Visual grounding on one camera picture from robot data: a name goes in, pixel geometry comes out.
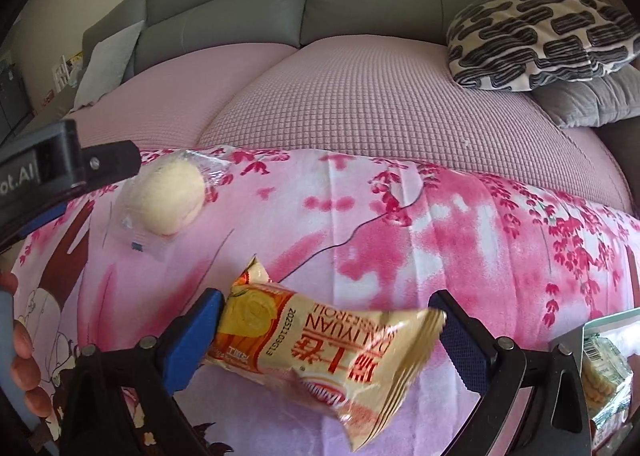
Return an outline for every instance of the snack package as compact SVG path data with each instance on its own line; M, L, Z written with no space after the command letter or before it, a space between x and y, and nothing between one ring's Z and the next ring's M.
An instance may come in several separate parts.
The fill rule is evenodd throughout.
M274 284L254 258L233 284L207 361L374 438L431 355L441 310L344 311Z
M126 182L114 205L112 232L162 259L165 246L196 219L229 162L192 150L153 160Z
M584 340L580 378L594 425L595 449L628 418L633 372L614 343L595 334Z

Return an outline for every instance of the blue gripper pad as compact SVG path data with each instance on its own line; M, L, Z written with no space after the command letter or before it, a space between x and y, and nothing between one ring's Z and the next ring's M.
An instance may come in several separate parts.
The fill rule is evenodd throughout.
M484 396L491 381L492 358L495 359L492 357L493 337L479 322L471 319L446 290L431 295L429 307L447 313L447 322L440 334L440 341L465 387ZM483 337L481 341L484 341L485 351L478 343L478 328L484 330L480 334Z
M186 388L218 328L225 298L207 288L186 315L178 317L161 337L162 384L169 396Z

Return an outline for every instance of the daliyuan swiss roll package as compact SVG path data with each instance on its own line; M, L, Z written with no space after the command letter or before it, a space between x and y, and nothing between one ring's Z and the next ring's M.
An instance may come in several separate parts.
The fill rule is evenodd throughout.
M207 361L374 438L429 359L441 310L344 311L271 282L254 259L233 284Z

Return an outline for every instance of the pink floral tablecloth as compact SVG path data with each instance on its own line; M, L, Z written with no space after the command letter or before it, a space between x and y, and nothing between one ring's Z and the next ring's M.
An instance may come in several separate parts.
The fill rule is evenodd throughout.
M344 309L422 308L446 288L492 334L524 348L640 306L640 222L622 212L430 163L206 152L230 169L162 259L111 233L122 184L71 202L24 243L15 315L34 339L56 435L79 348L128 348L161 334L204 288L228 290L254 254L274 280ZM336 421L220 368L200 368L176 399L212 454L348 453ZM477 399L439 346L387 429L359 452L440 454Z

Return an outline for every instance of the barcode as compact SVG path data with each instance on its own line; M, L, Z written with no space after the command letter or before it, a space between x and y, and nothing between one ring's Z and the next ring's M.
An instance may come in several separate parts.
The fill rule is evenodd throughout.
M584 350L586 355L589 357L589 360L592 360L594 362L596 360L602 360L602 357L600 356L600 352L598 351L596 346L593 345L593 341L591 340L591 338L588 338L584 341L584 345L582 349Z

